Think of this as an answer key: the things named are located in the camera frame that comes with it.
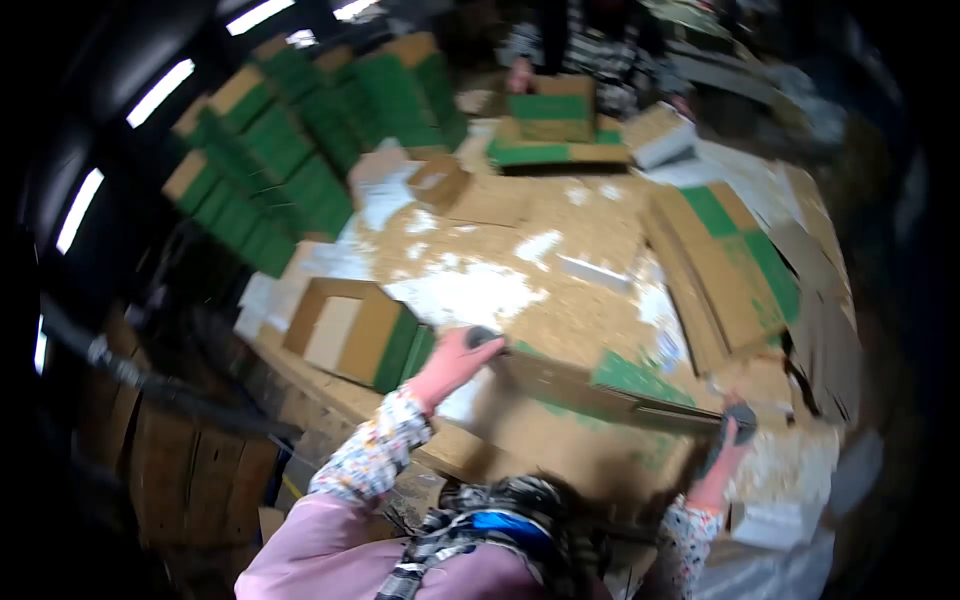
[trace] woman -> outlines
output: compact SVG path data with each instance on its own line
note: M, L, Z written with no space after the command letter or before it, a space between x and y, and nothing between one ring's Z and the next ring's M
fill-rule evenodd
M413 538L366 543L371 510L411 451L430 439L437 406L503 349L502 337L470 349L468 331L443 336L420 373L384 397L376 417L317 471L307 496L237 579L237 598L610 598L570 496L537 476L461 486L441 497ZM663 518L641 595L693 590L723 520L723 490L747 449L733 420L724 423L706 474Z
M596 81L597 110L624 119L658 98L692 118L682 79L664 54L660 25L637 0L542 0L538 27L517 26L510 40L516 54L507 88L526 93L534 74L532 57L542 58L543 75L584 73Z

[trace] workbench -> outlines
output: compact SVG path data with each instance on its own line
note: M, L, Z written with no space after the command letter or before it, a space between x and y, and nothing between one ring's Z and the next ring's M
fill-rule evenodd
M482 157L474 156L482 152L485 136L489 134L489 128L472 129L470 138L462 146L462 152L468 149L472 154L461 154L460 159L477 178L506 179L486 172ZM551 298L563 300L566 295L579 295L586 298L585 301L599 299L596 301L600 304L594 307L599 310L592 312L600 313L598 318L606 316L613 321L610 329L605 330L609 331L609 335L604 334L607 335L605 342L615 336L635 335L623 334L620 330L635 331L635 337L642 337L641 342L627 342L645 347L666 365L671 376L679 381L676 385L696 397L698 406L703 399L711 403L710 409L719 412L722 410L720 396L730 383L713 381L714 390L710 394L690 391L697 384L690 383L692 379L684 379L685 372L692 378L692 371L680 323L659 274L656 256L650 249L642 248L641 240L633 241L640 248L639 254L631 254L631 268L639 281L636 296L632 298L615 298L609 290L585 289L588 284L583 282L569 283L566 280L572 277L559 273L557 263L552 260L554 251L582 250L580 253L583 253L597 247L605 249L607 246L596 240L600 239L598 236L611 237L610 231L616 227L578 225L584 220L564 210L571 205L574 208L570 210L580 209L578 203L583 203L583 194L593 194L591 198L606 197L610 201L606 204L608 208L620 210L616 203L634 183L640 185L638 193L642 195L643 185L652 183L698 185L725 180L754 212L761 226L804 217L801 202L784 197L774 173L775 165L709 142L698 142L697 155L696 159L643 177L635 173L608 180L556 178L550 184L557 193L539 202L560 203L552 204L557 209L535 210L522 231L494 226L445 227L438 223L438 218L408 205L412 199L404 197L402 182L409 173L398 174L397 179L386 180L385 185L375 190L376 205L358 208L336 244L299 244L297 254L280 280L286 287L273 292L249 289L246 301L241 301L245 312L236 330L252 342L265 363L305 395L359 423L374 414L382 396L317 370L282 346L282 330L288 325L298 290L302 290L308 278L375 279L397 300L407 302L426 323L434 326L483 324L542 345L538 349L551 355L560 354L560 358L568 361L589 360L589 354L580 354L584 346L589 346L583 337L584 331L605 325L575 325L570 323L569 315L556 316L558 310L576 312L577 306L538 312L535 319L527 315L531 314L532 307L542 306ZM540 189L523 188L522 184L523 178L516 180L517 193ZM586 191L583 194L576 191L581 189ZM636 205L628 208L627 212L608 213L614 216L605 218L622 221L620 215L636 215ZM593 237L564 229L580 227L592 227ZM544 240L551 231L558 234L555 237L576 242L562 248L556 239L553 243L550 239ZM832 229L828 235L815 231L811 231L811 235L831 249L836 245L835 236L824 242L832 235ZM541 248L534 248L532 252L520 250L523 243L530 245L538 239ZM617 252L610 251L607 256L592 259L600 262L609 257L615 262L620 260ZM513 303L500 299L494 304L477 306L476 303L468 305L466 300L458 301L467 296L502 295L506 288L493 287L492 282L516 284L518 280L531 285L520 286L523 289L517 293L519 300ZM638 328L624 326L634 326L634 321L639 324ZM566 345L562 344L563 340L567 341ZM775 403L789 402L792 394L782 369L769 361L744 363L738 380L748 382L740 389L741 394L770 398ZM640 511L655 511L658 505L681 491L690 467L699 460L697 452L704 445L704 440L607 423L543 404L508 390L489 370L478 373L449 398L433 423L436 435L415 456L424 466L470 482L546 471L562 477L585 497L614 506L620 516L629 520L642 516L638 514Z

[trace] window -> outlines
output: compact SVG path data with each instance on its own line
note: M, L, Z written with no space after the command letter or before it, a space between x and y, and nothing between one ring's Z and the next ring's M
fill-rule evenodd
M143 100L137 103L130 114L127 115L127 122L131 127L138 127L147 120L147 117L160 106L160 103L166 100L167 96L173 93L177 86L183 83L183 80L190 77L193 73L194 64L191 59L181 60L174 68L163 76L156 85L147 92Z
M230 32L231 36L239 36L293 5L294 0L267 0L230 21L227 24L227 31Z
M36 374L43 375L43 365L47 361L47 336L43 333L43 315L36 324L36 348L34 348L34 369Z
M97 193L100 184L104 182L104 175L100 169L94 169L86 174L84 183L77 192L77 197L73 199L70 210L66 213L66 220L63 221L63 228L60 230L60 236L57 238L57 250L61 254L66 254L73 244L73 237L77 235L77 228L84 219L86 210L90 208L90 201L93 195Z
M360 14L364 9L376 4L379 1L380 0L355 0L343 8L334 11L333 16L337 17L337 20L340 21L349 21L357 14Z

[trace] open cardboard box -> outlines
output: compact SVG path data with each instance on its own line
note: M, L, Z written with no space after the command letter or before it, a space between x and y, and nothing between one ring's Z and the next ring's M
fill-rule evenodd
M698 375L766 348L799 313L797 284L732 188L664 188L646 232Z
M387 394L400 384L419 323L373 281L316 277L283 346L314 367Z
M444 215L467 189L470 174L451 155L434 156L407 180L407 186L424 210Z
M536 76L534 93L507 97L524 139L593 141L593 79L587 75Z

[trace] patterned scarf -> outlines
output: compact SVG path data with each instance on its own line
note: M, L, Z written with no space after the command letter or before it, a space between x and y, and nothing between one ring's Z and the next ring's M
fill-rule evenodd
M590 596L590 574L597 572L599 544L590 541L587 532L573 521L569 499L558 486L533 475L508 477L486 486L463 485L444 491L439 504L410 538L376 600L412 600L428 568L458 554L469 554L480 543L512 551L560 600ZM473 516L489 512L533 522L553 542L555 552L535 558L508 533L475 528Z

